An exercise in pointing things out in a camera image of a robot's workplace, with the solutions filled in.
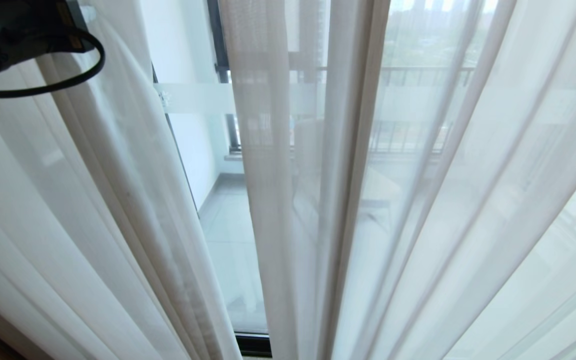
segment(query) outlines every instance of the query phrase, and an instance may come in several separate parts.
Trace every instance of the white curtain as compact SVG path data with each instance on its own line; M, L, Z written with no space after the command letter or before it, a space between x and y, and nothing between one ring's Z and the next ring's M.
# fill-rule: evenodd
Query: white curtain
M275 359L576 359L576 1L221 16Z
M96 11L103 71L0 100L0 316L54 359L239 359L140 5L80 4ZM97 59L28 61L0 74L0 89L51 84Z

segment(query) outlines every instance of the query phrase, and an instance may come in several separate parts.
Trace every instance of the black cable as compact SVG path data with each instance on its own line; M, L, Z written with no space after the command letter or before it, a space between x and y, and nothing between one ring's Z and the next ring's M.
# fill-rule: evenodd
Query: black cable
M80 30L76 27L64 28L62 35L74 36L84 39L85 41L88 41L99 52L99 61L94 66L92 66L92 68L90 68L88 71L80 73L79 75L71 77L70 79L57 82L57 84L50 84L30 89L1 90L0 99L22 98L24 96L35 96L45 94L47 92L60 91L62 89L73 87L75 85L79 85L83 82L86 82L93 76L97 75L101 71L101 69L104 68L104 64L106 62L106 51L104 50L104 46L96 37L94 37L89 32Z

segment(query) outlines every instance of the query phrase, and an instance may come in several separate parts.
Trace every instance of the metal railing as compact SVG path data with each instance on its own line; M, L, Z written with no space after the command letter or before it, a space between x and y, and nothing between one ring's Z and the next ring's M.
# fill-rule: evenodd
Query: metal railing
M381 86L386 87L436 87L443 84L449 74L450 68L443 66L384 66L381 68ZM466 87L473 78L474 67L465 66L459 71L457 86ZM328 68L317 68L317 82L325 84L327 82ZM297 71L297 77L302 79L304 75ZM231 133L231 152L241 150L239 142L238 127L230 123L228 128ZM415 153L423 149L428 133L427 123L415 121L373 121L370 131L370 145L368 151L371 153L382 153L385 155L397 155ZM441 127L439 134L432 148L432 152L439 154L444 150L444 144L452 124Z

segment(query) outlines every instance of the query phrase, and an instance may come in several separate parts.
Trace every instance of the glass pane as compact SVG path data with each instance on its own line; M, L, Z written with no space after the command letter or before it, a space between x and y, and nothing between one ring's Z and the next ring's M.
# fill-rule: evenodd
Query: glass pane
M231 154L230 71L215 72L213 34L200 2L144 9L158 89L235 331L268 333L241 156ZM240 128L234 118L234 137Z
M380 276L390 266L401 264L402 256L391 257L391 254L395 248L397 255L405 253L405 242L411 234L409 229L404 232L404 221L408 214L414 219L423 204L459 105L471 84L495 7L479 14L473 39L467 45L461 66L455 69L452 86L449 84L451 65L461 45L469 3L466 0L390 2L368 161L348 269L348 274L353 275L347 280L348 290L343 299L348 305L341 310L340 326L345 330L338 332L348 340L359 340L353 344L340 339L339 345L335 344L339 353L347 353L353 345L361 348L363 342L370 340L362 337L360 328L350 331L350 326L343 324L370 316L374 311L370 294L394 285L393 280L392 284L382 286ZM446 108L441 108L442 96L448 87L454 89L454 94ZM436 136L432 137L435 123L438 123ZM425 159L423 153L427 147L429 153ZM423 173L418 173L421 164L428 166ZM466 187L458 182L448 186L452 187L446 192L451 198L445 199L446 202L468 196ZM411 194L416 194L413 200L409 199ZM443 222L449 224L451 220L446 218ZM400 239L398 246L395 239ZM386 318L371 359L397 358L390 351L401 337L405 322Z
M576 359L576 191L445 359L457 356Z

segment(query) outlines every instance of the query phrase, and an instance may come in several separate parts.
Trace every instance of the white wall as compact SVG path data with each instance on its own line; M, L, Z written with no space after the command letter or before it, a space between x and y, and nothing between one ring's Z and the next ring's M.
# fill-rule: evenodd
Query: white wall
M160 83L217 83L205 0L141 0L150 56ZM169 114L194 201L200 208L228 152L224 116Z

